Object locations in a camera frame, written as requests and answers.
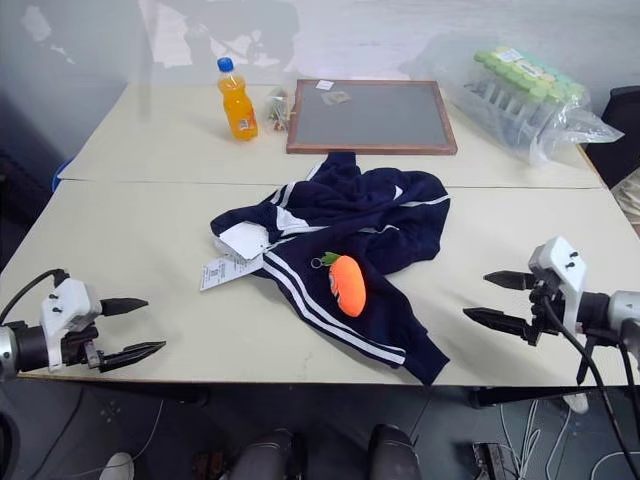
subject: navy jacket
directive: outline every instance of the navy jacket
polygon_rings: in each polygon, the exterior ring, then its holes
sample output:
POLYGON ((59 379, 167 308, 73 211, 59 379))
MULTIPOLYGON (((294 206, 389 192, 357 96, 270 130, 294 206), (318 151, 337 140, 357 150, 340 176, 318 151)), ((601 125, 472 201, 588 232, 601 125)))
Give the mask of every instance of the navy jacket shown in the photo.
POLYGON ((433 175, 392 168, 362 174, 355 154, 332 153, 307 180, 217 217, 211 229, 219 236, 240 222, 262 225, 269 245, 255 275, 275 280, 303 321, 429 385, 448 358, 385 275, 436 256, 449 203, 433 175), (367 301, 359 317, 338 307, 328 268, 313 268, 324 252, 360 265, 367 301))

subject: blue bottle cap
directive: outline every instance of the blue bottle cap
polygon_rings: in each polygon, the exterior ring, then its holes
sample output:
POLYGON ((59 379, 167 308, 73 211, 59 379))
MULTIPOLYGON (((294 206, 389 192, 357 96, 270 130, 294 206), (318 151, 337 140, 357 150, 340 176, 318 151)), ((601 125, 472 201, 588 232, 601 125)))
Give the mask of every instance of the blue bottle cap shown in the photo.
POLYGON ((218 59, 218 68, 221 72, 230 72, 233 70, 233 60, 229 57, 220 57, 218 59))

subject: white table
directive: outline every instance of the white table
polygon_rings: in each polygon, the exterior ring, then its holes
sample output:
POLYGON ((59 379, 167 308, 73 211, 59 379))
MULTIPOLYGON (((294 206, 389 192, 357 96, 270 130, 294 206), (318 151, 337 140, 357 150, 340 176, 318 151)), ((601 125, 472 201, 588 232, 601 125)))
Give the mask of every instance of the white table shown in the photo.
MULTIPOLYGON (((322 336, 297 318, 270 280, 245 277, 198 290, 214 255, 209 221, 250 205, 268 186, 63 182, 0 277, 0 305, 38 273, 64 267, 103 296, 133 296, 150 306, 98 320, 99 348, 117 351, 166 340, 152 357, 99 375, 85 366, 59 376, 170 382, 346 382, 414 384, 322 336)), ((442 251, 390 276, 431 338, 451 358, 437 384, 566 386, 579 357, 545 335, 537 348, 473 323, 462 308, 488 306, 527 316, 527 294, 482 280, 526 269, 533 248, 566 236, 588 262, 587 289, 640 289, 640 244, 610 194, 600 189, 450 188, 442 251)), ((9 320, 37 320, 42 287, 9 320)), ((597 349, 608 384, 623 384, 615 349, 597 349)))
MULTIPOLYGON (((273 87, 249 87, 259 121, 273 87)), ((363 170, 423 170, 447 187, 601 188, 581 150, 530 167, 447 105, 455 156, 360 155, 363 170)), ((129 86, 61 177, 74 180, 282 185, 304 178, 325 155, 286 155, 286 135, 231 138, 220 94, 210 86, 129 86)))

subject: orange juice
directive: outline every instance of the orange juice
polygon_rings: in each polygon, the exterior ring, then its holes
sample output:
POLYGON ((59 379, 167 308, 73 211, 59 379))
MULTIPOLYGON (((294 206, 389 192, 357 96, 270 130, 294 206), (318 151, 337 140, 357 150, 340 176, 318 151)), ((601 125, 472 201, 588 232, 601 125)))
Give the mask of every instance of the orange juice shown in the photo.
POLYGON ((258 135, 258 124, 251 100, 245 92, 244 78, 233 71, 233 62, 228 57, 218 59, 218 68, 218 88, 224 99, 224 111, 231 133, 238 140, 251 140, 258 135))

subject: orange plush toy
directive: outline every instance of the orange plush toy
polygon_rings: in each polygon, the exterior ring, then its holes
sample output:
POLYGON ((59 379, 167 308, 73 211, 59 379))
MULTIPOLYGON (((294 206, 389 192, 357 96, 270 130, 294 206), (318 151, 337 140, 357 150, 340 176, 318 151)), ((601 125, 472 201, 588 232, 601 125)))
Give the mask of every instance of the orange plush toy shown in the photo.
POLYGON ((338 300, 340 310, 350 317, 357 317, 364 310, 367 291, 358 262, 348 255, 325 252, 322 265, 329 267, 331 293, 338 300))

